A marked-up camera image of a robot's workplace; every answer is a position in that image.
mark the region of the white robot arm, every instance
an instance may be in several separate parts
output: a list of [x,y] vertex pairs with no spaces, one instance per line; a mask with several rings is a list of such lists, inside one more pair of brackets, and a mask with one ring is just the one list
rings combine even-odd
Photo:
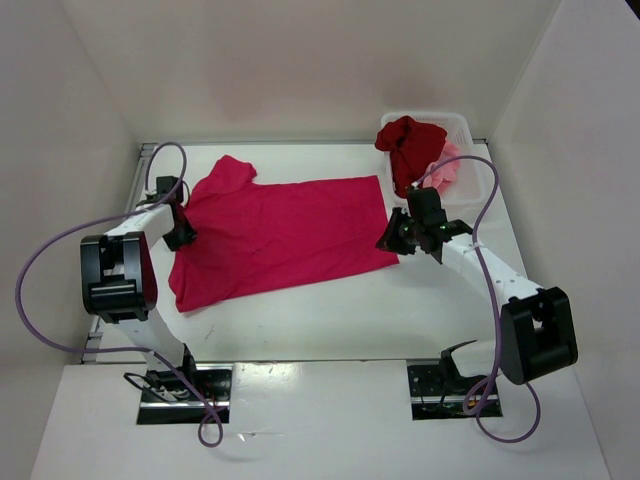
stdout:
[[[155,203],[176,182],[175,177],[158,178],[156,193],[137,209]],[[113,324],[135,346],[161,354],[191,378],[195,362],[189,349],[173,336],[155,308],[158,288],[149,255],[161,239],[175,251],[196,238],[181,206],[182,189],[177,192],[167,204],[132,216],[104,235],[82,240],[82,297],[87,312]],[[173,382],[165,364],[151,353],[144,357],[158,383]]]
[[[447,220],[434,188],[409,190],[407,202],[408,213],[393,209],[376,246],[401,255],[414,254],[419,247],[490,300],[475,251],[481,249],[500,308],[500,369],[512,383],[521,385],[577,361],[571,308],[562,290],[542,288],[515,272],[485,245],[474,243],[471,227],[461,220]],[[472,340],[444,350],[441,367],[452,383],[456,377],[486,376],[492,369],[494,352],[495,341]]]

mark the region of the red t-shirt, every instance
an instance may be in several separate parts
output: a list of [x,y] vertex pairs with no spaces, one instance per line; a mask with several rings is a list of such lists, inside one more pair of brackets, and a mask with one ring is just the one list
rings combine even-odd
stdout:
[[256,185],[255,176],[224,156],[194,188],[185,213],[198,237],[169,276],[180,312],[398,263],[375,248],[387,224],[377,177]]

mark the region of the plastic basket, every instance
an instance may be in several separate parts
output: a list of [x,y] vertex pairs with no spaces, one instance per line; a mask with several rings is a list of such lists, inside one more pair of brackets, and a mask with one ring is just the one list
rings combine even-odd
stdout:
[[[447,140],[460,148],[461,154],[469,154],[472,152],[473,140],[467,121],[462,115],[457,113],[444,112],[391,112],[382,117],[381,126],[393,122],[400,117],[409,115],[414,120],[423,123],[432,123],[447,131]],[[407,201],[395,194],[393,188],[393,175],[391,174],[391,159],[389,153],[385,153],[386,157],[386,176],[391,188],[393,200],[398,205],[406,205]],[[449,186],[442,195],[443,205],[460,205],[475,206],[482,205],[486,200],[487,186],[484,177],[480,173],[483,166],[479,162],[471,160],[462,160],[458,169],[458,180]]]

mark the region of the wire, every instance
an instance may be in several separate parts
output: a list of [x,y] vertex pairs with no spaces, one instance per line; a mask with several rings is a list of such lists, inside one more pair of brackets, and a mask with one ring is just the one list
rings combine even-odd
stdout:
[[[147,387],[146,385],[139,385],[138,383],[136,383],[135,380],[133,380],[134,377],[140,378],[143,382],[149,384],[149,386]],[[127,382],[129,382],[131,385],[133,385],[135,388],[137,388],[141,392],[148,393],[149,395],[151,395],[152,397],[155,397],[157,400],[160,400],[161,402],[164,402],[164,403],[168,402],[168,400],[162,397],[162,395],[153,391],[153,389],[156,387],[153,386],[153,382],[146,375],[139,375],[137,373],[127,372],[124,375],[122,375],[122,378],[124,378]]]
[[[484,219],[484,216],[486,215],[487,210],[489,210],[491,203],[493,202],[496,194],[498,193],[498,186],[500,184],[500,177],[498,175],[498,170],[489,160],[487,160],[486,158],[478,157],[476,155],[458,155],[456,157],[451,157],[443,161],[442,163],[439,163],[433,170],[429,172],[425,172],[424,175],[422,175],[422,177],[420,177],[418,180],[413,182],[412,185],[419,188],[423,180],[427,178],[427,176],[431,175],[436,170],[444,167],[446,164],[455,162],[456,160],[475,160],[475,161],[484,163],[493,172],[494,182],[493,182],[493,188],[491,189],[491,194],[489,195],[489,198],[487,199],[484,206],[480,210],[480,213],[478,214],[478,218],[476,218],[476,221],[473,224],[473,233],[471,234],[471,238],[473,243],[476,244],[478,242],[478,228],[480,227],[480,223]],[[484,255],[482,255],[481,248],[475,248],[474,250],[476,252],[476,255],[478,256],[478,261],[480,262],[480,267],[482,269],[484,279],[487,283],[487,288],[489,289],[489,297],[491,298],[491,309],[493,311],[493,321],[495,326],[496,346],[495,346],[493,366],[491,368],[491,373],[489,373],[487,377],[483,378],[478,383],[476,383],[467,392],[467,394],[464,397],[464,401],[462,403],[462,411],[468,416],[475,415],[476,423],[489,438],[495,440],[496,442],[501,442],[501,443],[518,443],[526,440],[527,438],[529,438],[531,435],[534,434],[534,432],[538,428],[538,425],[540,424],[540,418],[542,416],[540,399],[538,398],[536,391],[528,382],[525,383],[525,385],[531,392],[531,395],[533,396],[533,400],[536,404],[536,418],[531,428],[525,434],[517,438],[509,438],[509,439],[500,438],[490,433],[489,431],[487,431],[487,429],[484,427],[484,425],[482,425],[482,422],[480,420],[480,413],[482,412],[482,410],[484,410],[485,407],[489,405],[488,398],[489,398],[489,395],[491,395],[491,392],[493,391],[493,388],[496,384],[496,378],[498,377],[498,369],[500,368],[500,362],[502,360],[502,330],[500,328],[500,306],[498,305],[496,290],[493,286],[493,280],[491,279],[491,274],[489,272],[489,268],[487,267],[487,262],[484,259]],[[470,406],[469,403],[471,401],[471,398],[474,397],[476,392],[480,390],[482,387],[485,387],[485,388],[484,388],[484,391],[482,392],[482,395],[480,395],[480,399],[476,402],[476,404],[473,407]]]
[[[163,150],[164,148],[169,147],[169,146],[176,147],[180,151],[180,154],[182,155],[182,170],[180,171],[179,179],[180,179],[180,181],[183,180],[184,174],[185,174],[185,172],[187,170],[187,153],[184,151],[184,148],[179,143],[176,143],[176,142],[165,142],[165,143],[163,143],[161,145],[158,145],[156,150],[151,155],[151,158],[149,159],[149,164],[147,165],[147,171],[146,171],[146,174],[145,174],[145,189],[148,190],[149,172],[151,170],[151,165],[153,164],[153,161],[156,159],[158,153],[161,150]],[[217,447],[218,445],[220,445],[220,443],[222,442],[222,438],[223,438],[222,421],[220,420],[220,417],[218,415],[218,409],[216,409],[213,405],[211,405],[205,399],[205,397],[202,396],[200,394],[200,392],[198,392],[198,390],[195,388],[195,386],[193,386],[187,380],[187,378],[184,376],[184,374],[182,372],[180,372],[176,367],[174,367],[171,364],[171,362],[169,362],[165,357],[163,357],[158,352],[152,351],[151,349],[144,348],[144,347],[77,348],[77,347],[69,347],[67,345],[61,345],[61,344],[59,344],[57,342],[54,342],[53,340],[50,340],[49,338],[45,337],[31,323],[31,321],[29,320],[29,317],[27,316],[27,313],[25,312],[24,304],[23,304],[23,301],[22,301],[22,287],[23,287],[24,279],[25,279],[25,277],[27,275],[27,272],[29,271],[29,269],[31,268],[33,263],[38,259],[38,257],[40,255],[42,255],[42,253],[46,249],[48,249],[51,245],[53,245],[54,243],[58,242],[59,240],[62,240],[65,237],[68,237],[69,235],[71,235],[73,233],[79,232],[80,230],[84,230],[85,228],[93,227],[93,226],[99,225],[101,223],[113,222],[115,220],[123,220],[125,218],[133,217],[133,216],[136,216],[136,215],[141,215],[143,213],[148,212],[149,210],[157,208],[160,205],[166,203],[166,201],[168,199],[170,199],[172,197],[172,195],[174,195],[176,193],[176,191],[177,191],[179,186],[180,186],[180,182],[177,182],[173,186],[173,188],[164,197],[162,197],[159,201],[157,201],[156,203],[154,203],[153,205],[149,206],[148,208],[146,208],[144,210],[134,210],[134,211],[131,211],[131,212],[120,214],[120,215],[111,215],[111,216],[108,216],[108,217],[100,218],[98,220],[93,220],[91,222],[83,223],[81,225],[77,225],[75,227],[69,228],[68,230],[63,231],[63,232],[55,235],[54,237],[50,238],[46,242],[44,242],[27,259],[27,261],[25,262],[24,266],[20,270],[20,273],[18,274],[18,278],[16,279],[16,287],[15,287],[15,303],[16,303],[16,310],[18,312],[18,316],[22,320],[22,323],[25,326],[25,328],[34,337],[36,337],[38,340],[40,340],[42,343],[44,343],[45,345],[47,345],[47,346],[49,346],[51,348],[55,348],[56,350],[61,350],[63,352],[74,353],[74,354],[79,354],[79,355],[84,355],[84,354],[88,354],[88,353],[121,353],[121,352],[140,352],[140,353],[150,353],[150,354],[152,354],[154,357],[156,357],[158,360],[160,360],[176,376],[176,378],[178,380],[180,380],[184,384],[184,386],[187,388],[187,390],[189,390],[193,395],[195,395],[195,397],[198,400],[200,400],[204,404],[207,414],[204,416],[204,418],[200,422],[200,425],[198,426],[198,440],[200,440],[200,443],[202,443],[205,447],[213,448],[213,447]],[[215,442],[208,442],[203,437],[203,429],[204,429],[204,426],[207,423],[211,422],[212,420],[216,423],[216,425],[218,427],[218,439]]]
[[427,412],[436,412],[438,410],[440,410],[442,408],[442,405],[444,405],[444,399],[447,396],[447,382],[443,382],[442,383],[442,395],[440,395],[440,400],[438,401],[438,404],[433,407],[433,408],[427,408],[425,407],[425,410]]
[[189,194],[189,196],[187,197],[187,202],[184,204],[185,207],[188,207],[189,202],[191,201],[191,187],[186,180],[182,180],[182,183],[184,183],[184,186],[187,188],[187,193]]

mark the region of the white table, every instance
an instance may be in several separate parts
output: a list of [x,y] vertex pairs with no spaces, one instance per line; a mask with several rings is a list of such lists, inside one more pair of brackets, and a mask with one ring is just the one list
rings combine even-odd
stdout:
[[[254,163],[260,183],[384,172],[382,155],[367,145],[191,146],[187,152],[191,185],[225,153]],[[486,156],[486,147],[474,153]],[[175,173],[178,160],[176,152],[163,153],[153,175]],[[524,273],[500,194],[482,237]],[[235,365],[230,423],[214,450],[198,443],[195,425],[135,425],[139,392],[122,374],[142,373],[143,365],[68,366],[33,480],[609,478],[571,368],[534,382],[543,408],[536,434],[523,444],[501,445],[484,437],[473,419],[412,421],[402,360],[301,362],[434,357],[463,340],[490,338],[488,305],[428,256],[225,301],[193,315],[175,310],[166,282],[172,255],[159,244],[152,257],[160,311],[199,361],[298,362]],[[104,329],[102,346],[126,344],[117,333]],[[503,436],[519,435],[533,420],[533,401],[503,378],[498,388],[504,417],[486,423]]]
[[[217,159],[229,154],[253,163],[258,171],[255,181],[263,184],[378,175],[389,213],[394,206],[384,178],[384,156],[372,145],[194,145],[186,150],[186,180],[192,187],[208,175]],[[485,145],[474,146],[470,153],[488,158]],[[176,175],[180,158],[175,149],[161,152],[151,178]],[[463,165],[461,171],[470,167]],[[491,172],[481,171],[491,186]],[[469,223],[478,211],[445,208],[449,218],[461,216]],[[524,273],[500,193],[483,222],[481,237]],[[227,300],[189,314],[176,310],[168,286],[174,255],[163,242],[151,254],[158,309],[197,361],[426,358],[462,341],[493,335],[489,305],[462,278],[423,254],[401,257],[399,266],[364,275]],[[130,344],[115,328],[103,328],[101,346]],[[135,362],[142,357],[99,355],[97,360]]]
[[[534,382],[538,431],[501,445],[473,419],[412,421],[403,361],[236,364],[230,423],[213,450],[196,425],[136,425],[139,392],[125,371],[143,366],[65,368],[32,480],[609,478],[572,369]],[[524,432],[527,389],[498,388],[504,417],[487,425]]]

